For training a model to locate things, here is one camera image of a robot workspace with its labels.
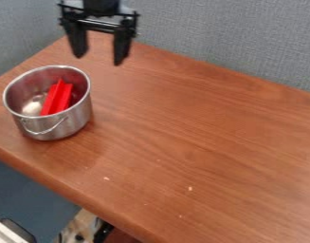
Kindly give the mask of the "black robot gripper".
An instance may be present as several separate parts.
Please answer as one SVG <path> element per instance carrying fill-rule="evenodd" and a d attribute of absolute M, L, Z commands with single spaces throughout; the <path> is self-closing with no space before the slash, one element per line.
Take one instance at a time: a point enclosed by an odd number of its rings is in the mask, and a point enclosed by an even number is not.
<path fill-rule="evenodd" d="M 115 33 L 115 65 L 130 55 L 132 39 L 138 35 L 140 14 L 123 0 L 61 0 L 61 25 L 76 58 L 88 52 L 88 32 Z"/>

